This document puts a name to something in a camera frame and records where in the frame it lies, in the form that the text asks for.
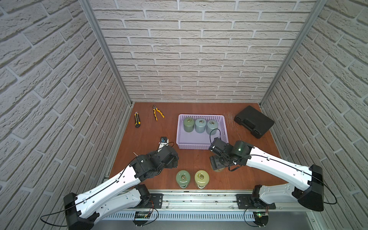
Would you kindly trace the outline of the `dark green canister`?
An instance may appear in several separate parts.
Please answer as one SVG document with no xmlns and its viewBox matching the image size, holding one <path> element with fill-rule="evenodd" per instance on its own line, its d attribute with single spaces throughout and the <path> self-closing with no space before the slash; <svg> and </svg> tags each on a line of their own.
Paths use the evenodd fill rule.
<svg viewBox="0 0 368 230">
<path fill-rule="evenodd" d="M 177 173 L 175 180 L 182 189 L 185 189 L 187 188 L 191 180 L 190 173 L 186 170 L 180 170 Z"/>
<path fill-rule="evenodd" d="M 195 120 L 192 117 L 187 117 L 183 121 L 184 131 L 185 132 L 192 132 L 195 126 Z"/>
</svg>

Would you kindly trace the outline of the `yellow-green canister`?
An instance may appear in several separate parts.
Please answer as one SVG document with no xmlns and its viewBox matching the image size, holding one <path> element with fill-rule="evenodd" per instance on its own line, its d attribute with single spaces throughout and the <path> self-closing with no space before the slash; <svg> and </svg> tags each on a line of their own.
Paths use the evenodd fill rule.
<svg viewBox="0 0 368 230">
<path fill-rule="evenodd" d="M 210 176 L 206 171 L 199 170 L 196 172 L 194 180 L 195 184 L 199 189 L 204 189 L 206 185 L 209 183 Z"/>
<path fill-rule="evenodd" d="M 226 168 L 224 165 L 221 165 L 221 164 L 220 165 L 212 165 L 211 167 L 212 167 L 213 171 L 215 171 L 215 172 L 221 172 Z"/>
</svg>

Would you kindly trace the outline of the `light blue canister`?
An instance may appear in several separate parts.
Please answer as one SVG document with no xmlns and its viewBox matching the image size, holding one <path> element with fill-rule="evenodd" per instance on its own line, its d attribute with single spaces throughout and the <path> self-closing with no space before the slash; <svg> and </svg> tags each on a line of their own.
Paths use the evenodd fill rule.
<svg viewBox="0 0 368 230">
<path fill-rule="evenodd" d="M 218 122 L 215 121 L 215 120 L 209 120 L 207 122 L 207 126 L 206 126 L 206 132 L 209 134 L 209 135 L 214 135 L 216 134 L 217 132 L 217 129 L 218 129 Z"/>
<path fill-rule="evenodd" d="M 195 131 L 197 133 L 203 133 L 206 131 L 207 121 L 203 118 L 198 118 L 195 121 Z"/>
</svg>

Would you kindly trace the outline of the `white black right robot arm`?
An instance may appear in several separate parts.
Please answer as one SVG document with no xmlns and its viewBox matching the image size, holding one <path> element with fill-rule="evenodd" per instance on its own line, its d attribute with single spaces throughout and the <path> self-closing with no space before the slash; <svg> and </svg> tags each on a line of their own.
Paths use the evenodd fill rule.
<svg viewBox="0 0 368 230">
<path fill-rule="evenodd" d="M 299 203 L 313 211 L 324 210 L 323 170 L 320 166 L 291 163 L 241 140 L 231 145 L 214 138 L 209 150 L 214 154 L 210 162 L 215 171 L 248 166 L 286 181 L 277 186 L 256 185 L 248 199 L 252 207 L 264 209 L 274 203 Z"/>
</svg>

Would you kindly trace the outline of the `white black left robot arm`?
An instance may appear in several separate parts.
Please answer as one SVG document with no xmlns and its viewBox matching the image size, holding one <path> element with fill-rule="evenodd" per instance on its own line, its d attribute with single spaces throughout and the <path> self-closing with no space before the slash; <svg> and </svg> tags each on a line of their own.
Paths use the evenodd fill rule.
<svg viewBox="0 0 368 230">
<path fill-rule="evenodd" d="M 151 195 L 143 181 L 165 168 L 176 168 L 178 154 L 165 145 L 146 155 L 136 156 L 117 175 L 81 194 L 64 197 L 65 217 L 70 230 L 90 230 L 105 217 L 123 209 L 150 204 Z"/>
</svg>

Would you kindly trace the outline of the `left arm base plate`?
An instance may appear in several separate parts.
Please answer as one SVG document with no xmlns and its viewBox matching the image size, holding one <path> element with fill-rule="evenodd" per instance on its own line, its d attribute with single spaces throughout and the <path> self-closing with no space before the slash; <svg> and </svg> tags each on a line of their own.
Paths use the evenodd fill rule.
<svg viewBox="0 0 368 230">
<path fill-rule="evenodd" d="M 163 204 L 163 194 L 153 193 L 150 197 L 144 198 L 134 209 L 161 209 Z"/>
</svg>

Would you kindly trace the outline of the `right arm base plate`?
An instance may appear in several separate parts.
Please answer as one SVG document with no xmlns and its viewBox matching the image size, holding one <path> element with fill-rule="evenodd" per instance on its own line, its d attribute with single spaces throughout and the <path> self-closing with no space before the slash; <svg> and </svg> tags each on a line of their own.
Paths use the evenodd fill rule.
<svg viewBox="0 0 368 230">
<path fill-rule="evenodd" d="M 251 194 L 237 194 L 238 209 L 276 209 L 275 203 L 267 204 L 260 198 L 255 198 Z"/>
</svg>

